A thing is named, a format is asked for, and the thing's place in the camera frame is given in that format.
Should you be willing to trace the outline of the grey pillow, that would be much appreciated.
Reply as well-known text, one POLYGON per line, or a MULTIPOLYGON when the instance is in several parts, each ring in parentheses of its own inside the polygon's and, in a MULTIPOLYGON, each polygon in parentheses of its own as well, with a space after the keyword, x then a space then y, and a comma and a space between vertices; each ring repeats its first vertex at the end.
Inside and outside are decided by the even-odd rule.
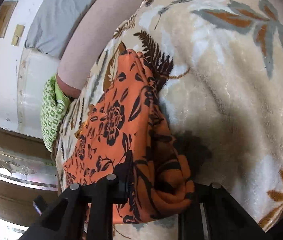
POLYGON ((75 29, 96 0, 43 0, 30 26, 25 48, 60 59, 75 29))

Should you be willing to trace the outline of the orange black floral blouse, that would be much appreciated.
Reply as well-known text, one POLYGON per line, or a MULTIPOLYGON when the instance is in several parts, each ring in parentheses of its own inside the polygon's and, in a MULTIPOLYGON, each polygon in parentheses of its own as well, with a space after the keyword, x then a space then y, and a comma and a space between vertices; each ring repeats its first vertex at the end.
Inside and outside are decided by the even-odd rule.
POLYGON ((118 57, 118 73, 88 112, 65 162, 65 184, 90 185, 133 159, 129 200, 115 205, 115 224, 147 223, 182 212, 194 184, 187 158, 176 150, 159 107, 156 80, 145 56, 134 50, 118 57))

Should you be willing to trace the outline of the stained glass wooden door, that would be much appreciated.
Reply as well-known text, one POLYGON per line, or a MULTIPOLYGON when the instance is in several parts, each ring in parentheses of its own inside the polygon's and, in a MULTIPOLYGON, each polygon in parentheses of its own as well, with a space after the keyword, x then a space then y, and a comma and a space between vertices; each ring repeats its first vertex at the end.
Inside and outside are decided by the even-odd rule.
POLYGON ((55 164, 41 139, 0 128, 0 239, 19 239, 39 216, 33 200, 57 198, 55 164))

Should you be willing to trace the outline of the beige wall switch plates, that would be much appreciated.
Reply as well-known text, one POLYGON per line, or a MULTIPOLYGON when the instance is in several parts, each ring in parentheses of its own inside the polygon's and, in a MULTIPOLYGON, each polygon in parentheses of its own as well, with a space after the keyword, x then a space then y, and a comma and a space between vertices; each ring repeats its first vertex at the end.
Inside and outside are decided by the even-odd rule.
MULTIPOLYGON (((4 1, 0 5, 0 38, 4 38, 9 22, 11 20, 12 14, 17 6, 18 1, 4 1)), ((19 46, 20 40, 24 33, 24 25, 16 25, 14 30, 13 38, 11 44, 13 46, 19 46)))

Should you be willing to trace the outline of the green white patterned pillow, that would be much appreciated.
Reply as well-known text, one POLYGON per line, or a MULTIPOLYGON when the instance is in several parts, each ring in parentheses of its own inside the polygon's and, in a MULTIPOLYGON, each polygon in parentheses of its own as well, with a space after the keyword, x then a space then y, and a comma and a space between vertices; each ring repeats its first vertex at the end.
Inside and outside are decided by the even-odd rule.
POLYGON ((64 94, 60 89, 56 74, 46 81, 43 88, 40 118, 43 142, 50 153, 72 100, 73 98, 64 94))

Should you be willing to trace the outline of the beige leaf pattern blanket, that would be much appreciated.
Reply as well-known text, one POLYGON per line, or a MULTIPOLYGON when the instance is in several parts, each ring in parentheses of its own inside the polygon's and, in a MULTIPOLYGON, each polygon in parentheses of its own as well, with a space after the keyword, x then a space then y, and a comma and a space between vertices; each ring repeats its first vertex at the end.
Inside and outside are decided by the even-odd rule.
POLYGON ((283 217, 283 0, 143 0, 61 123, 54 154, 63 190, 76 134, 127 50, 151 66, 161 113, 188 161, 191 202, 195 184, 219 183, 270 232, 283 217))

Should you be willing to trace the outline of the pink bolster cushion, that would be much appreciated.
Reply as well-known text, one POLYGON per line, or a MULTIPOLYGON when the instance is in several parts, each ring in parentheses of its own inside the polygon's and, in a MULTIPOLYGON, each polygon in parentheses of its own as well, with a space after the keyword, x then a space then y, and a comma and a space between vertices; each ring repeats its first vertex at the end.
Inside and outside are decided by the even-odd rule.
POLYGON ((78 98, 98 56, 116 28, 129 19, 142 0, 96 0, 88 9, 61 57, 56 80, 61 91, 78 98))

